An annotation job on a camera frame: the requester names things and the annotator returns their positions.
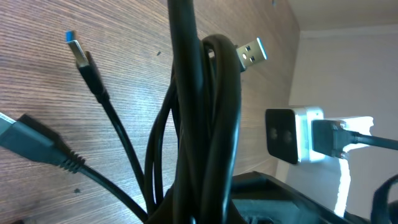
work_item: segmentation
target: metal usb connector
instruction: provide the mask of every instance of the metal usb connector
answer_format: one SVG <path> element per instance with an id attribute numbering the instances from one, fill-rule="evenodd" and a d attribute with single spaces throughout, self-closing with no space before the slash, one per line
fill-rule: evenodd
<path id="1" fill-rule="evenodd" d="M 79 41 L 78 41 L 78 36 L 76 31 L 74 30 L 69 30 L 66 33 L 66 41 L 67 44 L 70 47 L 70 50 L 72 50 L 72 53 L 74 54 L 76 58 L 76 63 L 78 68 L 82 68 L 84 66 L 89 65 L 89 61 L 85 55 L 85 51 L 82 49 Z"/>
<path id="2" fill-rule="evenodd" d="M 257 38 L 248 44 L 236 49 L 241 64 L 244 69 L 251 65 L 255 65 L 263 60 L 267 60 L 267 54 L 262 46 L 261 39 Z"/>
<path id="3" fill-rule="evenodd" d="M 4 133 L 15 121 L 7 115 L 0 113 L 0 135 Z"/>

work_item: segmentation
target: brown wooden surface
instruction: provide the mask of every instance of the brown wooden surface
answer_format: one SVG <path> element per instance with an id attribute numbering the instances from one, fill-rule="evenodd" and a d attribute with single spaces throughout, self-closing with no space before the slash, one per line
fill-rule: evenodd
<path id="1" fill-rule="evenodd" d="M 220 33 L 243 45 L 259 36 L 269 60 L 242 74 L 242 122 L 235 174 L 274 174 L 264 111 L 288 103 L 299 27 L 285 0 L 195 1 L 198 35 Z M 103 109 L 65 44 L 79 32 L 102 73 L 141 166 L 152 122 L 169 85 L 172 48 L 166 0 L 0 2 L 0 111 L 29 113 L 142 206 L 134 174 Z M 173 182 L 177 141 L 169 118 L 163 148 L 165 189 Z M 132 223 L 137 218 L 81 174 L 27 161 L 0 149 L 0 223 Z"/>

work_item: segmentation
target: wooden floor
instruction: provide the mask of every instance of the wooden floor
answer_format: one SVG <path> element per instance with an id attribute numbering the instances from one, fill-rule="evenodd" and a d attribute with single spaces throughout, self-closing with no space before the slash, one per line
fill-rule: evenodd
<path id="1" fill-rule="evenodd" d="M 242 74 L 243 113 L 235 174 L 275 174 L 264 130 L 266 108 L 288 104 L 299 27 L 287 1 L 197 0 L 198 35 L 220 33 L 243 45 L 259 36 L 269 60 Z M 65 44 L 75 29 L 91 51 L 141 166 L 152 122 L 169 85 L 172 47 L 166 0 L 2 0 L 0 112 L 29 113 L 59 132 L 87 164 L 144 206 L 122 145 L 88 91 Z M 174 180 L 177 140 L 169 118 L 165 189 Z M 0 149 L 0 223 L 132 223 L 137 218 L 81 174 Z"/>

